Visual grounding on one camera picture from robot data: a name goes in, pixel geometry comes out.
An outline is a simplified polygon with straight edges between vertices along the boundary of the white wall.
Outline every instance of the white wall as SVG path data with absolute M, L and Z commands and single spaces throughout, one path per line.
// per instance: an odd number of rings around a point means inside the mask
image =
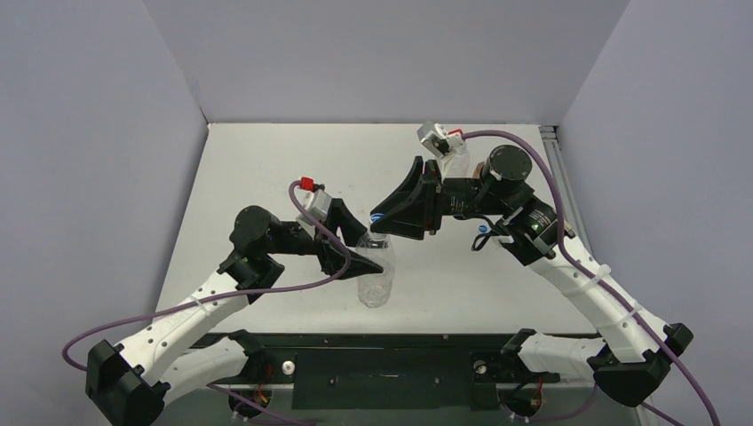
M 0 58 L 0 424 L 106 424 L 60 349 L 154 309 L 205 121 L 138 0 L 0 2 Z
M 633 0 L 559 129 L 598 258 L 685 322 L 724 424 L 753 394 L 753 3 Z M 656 404 L 708 424 L 677 372 Z
M 210 122 L 559 123 L 628 0 L 145 0 Z

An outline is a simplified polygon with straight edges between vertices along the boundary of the white tabletop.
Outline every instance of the white tabletop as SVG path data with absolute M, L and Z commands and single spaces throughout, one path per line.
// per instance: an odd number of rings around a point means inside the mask
M 419 124 L 213 124 L 170 261 L 158 309 L 198 288 L 225 260 L 237 213 L 249 205 L 294 220 L 291 181 L 308 176 L 345 200 L 362 222 L 407 175 L 415 155 L 431 158 L 417 141 Z M 545 156 L 534 125 L 450 125 L 464 131 L 499 129 L 527 140 Z M 472 165 L 499 138 L 469 141 Z M 539 170 L 527 181 L 551 203 Z M 446 217 L 423 241 L 392 237 L 397 267 L 387 305 L 369 309 L 355 280 L 321 288 L 262 296 L 214 331 L 259 333 L 514 333 L 522 327 L 548 333 L 592 333 L 591 324 L 557 289 L 488 244 L 471 252 L 480 221 Z M 322 278 L 315 256 L 277 255 L 286 287 Z

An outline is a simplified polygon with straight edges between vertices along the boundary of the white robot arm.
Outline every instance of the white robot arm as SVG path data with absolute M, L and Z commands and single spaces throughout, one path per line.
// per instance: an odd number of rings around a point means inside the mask
M 422 143 L 435 154 L 444 154 L 447 150 L 441 147 L 447 133 L 443 132 L 442 126 L 427 123 L 419 137 L 424 135 Z M 476 133 L 463 138 L 490 136 Z M 685 350 L 693 334 L 683 324 L 669 325 L 641 307 L 609 276 L 608 266 L 598 264 L 563 223 L 567 253 L 596 277 L 583 275 L 567 260 L 558 245 L 557 212 L 526 183 L 531 169 L 529 154 L 512 145 L 492 150 L 478 178 L 443 177 L 437 161 L 416 157 L 400 186 L 371 211 L 382 214 L 371 230 L 422 240 L 425 233 L 432 235 L 441 228 L 443 217 L 487 220 L 492 231 L 481 237 L 499 239 L 521 264 L 554 285 L 600 334 L 596 339 L 573 339 L 523 329 L 504 346 L 503 354 L 531 373 L 594 380 L 615 401 L 637 406 L 670 371 L 672 357 L 637 323 L 636 313 L 673 355 Z M 487 216 L 500 218 L 493 223 Z M 472 249 L 478 249 L 475 242 Z M 630 308 L 599 285 L 600 280 Z
M 311 183 L 306 188 L 312 191 L 303 207 L 307 216 L 321 222 L 317 225 L 329 233 L 339 230 L 344 246 L 355 247 L 366 227 L 342 200 L 316 186 Z M 115 345 L 103 340 L 91 348 L 86 393 L 106 418 L 115 426 L 148 425 L 165 405 L 189 391 L 236 376 L 248 366 L 256 371 L 253 367 L 263 363 L 264 348 L 243 330 L 207 348 L 184 353 L 220 321 L 261 296 L 230 293 L 271 288 L 284 267 L 270 254 L 317 256 L 322 271 L 332 280 L 383 271 L 346 247 L 337 251 L 322 238 L 319 228 L 308 225 L 305 217 L 282 222 L 259 206 L 242 210 L 230 235 L 233 251 L 193 294 L 138 333 Z

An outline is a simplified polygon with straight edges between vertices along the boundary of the red clip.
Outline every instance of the red clip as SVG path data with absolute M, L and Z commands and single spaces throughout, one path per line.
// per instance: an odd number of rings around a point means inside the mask
M 301 189 L 304 191 L 313 191 L 313 179 L 310 177 L 301 178 Z

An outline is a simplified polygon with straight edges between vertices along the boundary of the cable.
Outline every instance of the cable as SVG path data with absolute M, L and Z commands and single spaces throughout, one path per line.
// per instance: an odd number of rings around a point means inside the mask
M 536 393 L 532 399 L 536 399 L 536 395 L 539 397 L 539 406 L 541 406 L 543 401 L 543 377 L 539 377 L 539 386 L 536 388 Z
M 524 420 L 526 422 L 560 422 L 563 420 L 572 419 L 573 417 L 577 417 L 578 415 L 583 414 L 586 410 L 591 408 L 594 401 L 596 401 L 597 389 L 598 389 L 598 386 L 594 383 L 593 389 L 591 390 L 591 395 L 589 396 L 586 403 L 583 404 L 580 408 L 576 409 L 574 412 L 567 413 L 567 414 L 550 415 L 548 417 L 523 417 L 521 415 L 517 415 L 513 413 L 512 410 L 509 407 L 507 407 L 504 403 L 502 403 L 502 406 L 504 407 L 505 410 L 512 413 L 511 417 L 514 417 L 518 420 Z
M 261 413 L 267 414 L 267 415 L 272 416 L 275 419 L 281 421 L 281 422 L 276 422 L 276 423 L 267 423 L 266 421 L 259 421 L 259 422 L 264 422 L 264 423 L 260 423 L 260 424 L 296 424 L 298 426 L 315 426 L 316 425 L 316 422 L 314 422 L 312 420 L 297 420 L 297 419 L 293 419 L 291 417 L 288 417 L 287 415 L 284 415 L 284 414 L 279 414 L 279 413 L 275 413 L 274 411 L 269 411 L 266 408 L 264 408 L 264 407 L 260 406 L 259 404 L 255 403 L 254 401 L 252 401 L 252 400 L 250 400 L 248 398 L 245 398 L 244 396 L 241 396 L 241 395 L 233 392 L 232 390 L 225 389 L 225 388 L 223 388 L 221 386 L 217 386 L 216 384 L 208 384 L 207 387 L 210 388 L 210 389 L 212 389 L 212 390 L 215 390 L 215 391 L 218 391 L 218 392 L 222 392 L 222 393 L 224 393 L 226 395 L 229 395 L 229 396 L 231 396 L 231 397 L 233 397 L 233 398 L 241 401 L 243 404 L 245 404 L 247 406 L 250 406 L 251 408 L 254 408 L 255 410 L 258 410 Z
M 562 195 L 559 193 L 559 189 L 557 188 L 557 183 L 554 180 L 554 176 L 549 171 L 549 168 L 546 165 L 546 162 L 544 162 L 543 158 L 539 153 L 536 152 L 536 150 L 528 144 L 523 138 L 514 135 L 510 132 L 503 131 L 503 130 L 480 130 L 480 131 L 472 131 L 469 133 L 463 134 L 463 140 L 472 139 L 472 138 L 478 138 L 478 137 L 498 137 L 498 138 L 505 138 L 508 139 L 515 144 L 519 145 L 530 157 L 534 160 L 538 168 L 543 173 L 544 179 L 546 180 L 546 184 L 549 186 L 549 189 L 551 191 L 551 198 L 554 200 L 554 209 L 557 213 L 557 245 L 559 247 L 560 253 L 562 253 L 562 256 L 578 271 L 580 271 L 583 275 L 588 277 L 589 279 L 593 279 L 595 277 L 594 273 L 589 271 L 588 268 L 583 266 L 582 264 L 579 264 L 572 256 L 570 256 L 570 253 L 567 252 L 567 248 L 565 247 L 565 207 L 564 203 L 562 201 Z M 632 311 L 633 307 L 630 305 L 630 303 L 612 286 L 604 282 L 603 280 L 598 280 L 598 284 L 600 287 L 602 287 L 609 295 L 614 297 L 617 302 L 619 302 L 627 312 Z M 635 318 L 636 322 L 646 331 L 646 333 L 651 336 L 652 339 L 656 342 L 656 344 L 659 345 L 660 348 L 662 348 L 662 351 L 664 354 L 667 355 L 671 359 L 671 361 L 678 367 L 678 370 L 685 376 L 687 381 L 690 383 L 691 387 L 693 387 L 693 390 L 696 394 L 698 394 L 698 398 L 701 399 L 701 402 L 706 407 L 706 411 L 709 412 L 709 417 L 711 418 L 711 423 L 714 426 L 719 426 L 721 423 L 719 422 L 719 417 L 717 415 L 717 410 L 714 408 L 714 405 L 711 403 L 711 400 L 706 395 L 706 392 L 703 391 L 703 388 L 698 383 L 698 381 L 693 377 L 693 375 L 690 373 L 690 371 L 687 369 L 685 364 L 680 360 L 680 358 L 675 355 L 675 352 L 670 349 L 669 346 L 651 329 L 651 327 L 646 323 L 646 320 L 643 319 L 643 317 L 640 316 L 640 313 L 635 313 L 633 315 L 633 318 Z
M 242 401 L 235 405 L 235 408 L 233 408 L 233 417 L 231 417 L 231 420 L 234 419 L 236 415 L 241 414 L 238 412 L 238 410 L 240 410 L 241 407 L 245 405 L 246 404 L 243 403 Z M 257 419 L 256 417 L 246 417 L 246 416 L 243 416 L 243 417 L 247 419 L 248 422 L 255 423 L 255 424 L 267 424 L 270 426 L 290 424 L 288 422 L 283 422 L 283 421 L 278 421 L 278 420 L 262 420 L 262 419 Z
M 683 426 L 681 422 L 678 422 L 677 420 L 671 418 L 668 414 L 665 414 L 662 410 L 659 408 L 656 408 L 655 406 L 650 406 L 645 402 L 641 402 L 640 405 L 645 408 L 646 410 L 658 415 L 662 419 L 666 420 L 670 424 L 674 424 L 675 426 Z
M 335 272 L 332 276 L 324 278 L 322 280 L 318 280 L 318 281 L 309 283 L 309 284 L 302 284 L 302 285 L 299 285 L 299 286 L 283 287 L 283 288 L 253 288 L 253 289 L 249 289 L 249 290 L 231 291 L 231 292 L 222 293 L 222 294 L 219 294 L 219 295 L 204 297 L 203 299 L 199 299 L 198 300 L 199 303 L 206 304 L 208 302 L 214 302 L 215 300 L 226 299 L 228 297 L 247 296 L 247 295 L 263 295 L 263 294 L 267 294 L 267 293 L 285 293 L 285 292 L 290 292 L 290 291 L 307 290 L 309 288 L 317 288 L 319 286 L 323 286 L 324 284 L 328 284 L 328 283 L 330 283 L 330 282 L 332 282 L 334 280 L 337 280 L 338 278 L 340 278 L 345 273 L 345 271 L 348 270 L 348 268 L 351 265 L 351 260 L 352 260 L 351 259 L 351 254 L 350 254 L 350 250 L 348 250 L 348 247 L 346 247 L 345 244 L 343 244 L 343 242 L 340 241 L 340 239 L 338 239 L 338 237 L 333 232 L 331 232 L 329 229 L 327 229 L 327 227 L 325 225 L 323 225 L 322 223 L 320 223 L 318 219 L 316 219 L 315 217 L 313 217 L 308 211 L 306 211 L 306 209 L 304 208 L 304 206 L 301 205 L 300 201 L 298 201 L 298 199 L 296 198 L 296 188 L 299 187 L 300 184 L 301 184 L 301 182 L 299 180 L 296 180 L 296 181 L 292 182 L 290 184 L 290 186 L 288 186 L 288 196 L 290 197 L 290 201 L 292 201 L 293 205 L 301 213 L 301 215 L 303 215 L 314 226 L 316 226 L 316 229 L 318 229 L 322 234 L 324 234 L 324 236 L 327 237 L 327 239 L 329 240 L 329 242 L 332 243 L 337 248 L 338 251 L 340 251 L 341 253 L 343 253 L 343 255 L 345 256 L 345 264 L 343 264 L 343 267 L 340 268 L 337 272 Z M 139 322 L 139 321 L 143 321 L 143 320 L 150 320 L 150 319 L 153 319 L 153 318 L 162 317 L 163 315 L 169 315 L 171 313 L 180 312 L 180 311 L 183 311 L 185 309 L 192 308 L 192 307 L 196 307 L 196 303 L 195 302 L 190 302 L 190 303 L 187 303 L 187 304 L 181 304 L 181 305 L 178 305 L 178 306 L 175 306 L 175 307 L 172 307 L 172 308 L 169 308 L 169 309 L 165 309 L 165 310 L 162 310 L 162 311 L 159 311 L 159 312 L 155 312 L 155 313 L 147 313 L 147 314 L 139 315 L 139 316 L 136 316 L 136 317 L 131 317 L 131 318 L 127 318 L 127 319 L 120 319 L 118 321 L 110 322 L 110 323 L 105 324 L 103 326 L 99 326 L 99 327 L 92 328 L 91 330 L 87 330 L 87 331 L 81 333 L 80 335 L 74 337 L 73 339 L 71 339 L 70 342 L 66 343 L 66 345 L 63 347 L 63 350 L 62 350 L 63 359 L 71 367 L 77 368 L 77 369 L 79 369 L 81 371 L 86 371 L 86 367 L 84 365 L 79 364 L 78 362 L 74 361 L 70 357 L 70 353 L 69 352 L 70 352 L 71 347 L 73 347 L 74 344 L 82 341 L 83 339 L 85 339 L 86 337 L 89 337 L 90 335 L 97 334 L 100 331 L 108 330 L 110 328 L 124 326 L 126 324 L 131 324 L 131 323 L 134 323 L 134 322 Z M 248 404 L 249 406 L 252 406 L 252 407 L 256 408 L 257 410 L 259 410 L 262 413 L 269 414 L 272 417 L 275 417 L 277 419 L 280 419 L 280 420 L 283 420 L 283 421 L 287 422 L 287 423 L 284 423 L 284 424 L 297 424 L 297 425 L 303 425 L 303 426 L 311 426 L 313 424 L 316 424 L 315 422 L 302 422 L 302 421 L 298 421 L 298 420 L 295 420 L 295 419 L 289 419 L 288 417 L 285 417 L 282 414 L 273 413 L 273 412 L 271 412 L 271 411 L 269 411 L 269 410 L 267 410 L 267 409 L 265 409 L 265 408 L 263 408 L 261 406 L 258 406 L 257 404 L 254 404 L 251 401 L 248 401 L 246 398 L 241 397 L 240 395 L 236 394 L 235 392 L 231 392 L 229 390 L 225 390 L 223 388 L 219 388 L 218 386 L 215 386 L 213 384 L 209 384 L 208 387 L 210 387 L 210 388 L 212 388 L 212 389 L 214 389 L 216 391 L 221 391 L 221 392 L 223 392 L 225 394 L 231 395 L 234 398 L 237 398 L 238 400 L 243 401 L 244 403 Z
M 264 396 L 264 393 L 262 393 L 262 388 L 264 385 L 269 381 L 269 379 L 272 378 L 272 364 L 266 365 L 266 377 L 264 380 L 261 381 L 261 383 L 257 386 L 256 390 L 254 390 L 254 394 L 258 395 L 258 398 L 265 404 L 269 404 L 269 399 L 267 399 Z
M 492 233 L 480 233 L 476 235 L 476 238 L 473 239 L 473 244 L 471 244 L 471 251 L 479 251 L 483 249 L 492 236 Z
M 476 213 L 463 213 L 461 216 L 453 216 L 453 217 L 457 220 L 481 219 L 484 222 L 486 222 L 487 225 L 489 225 L 489 229 L 496 232 L 498 235 L 511 235 L 510 231 L 507 229 L 507 226 L 502 225 L 502 224 L 495 224 L 494 222 L 492 222 L 492 219 L 484 215 L 479 215 Z

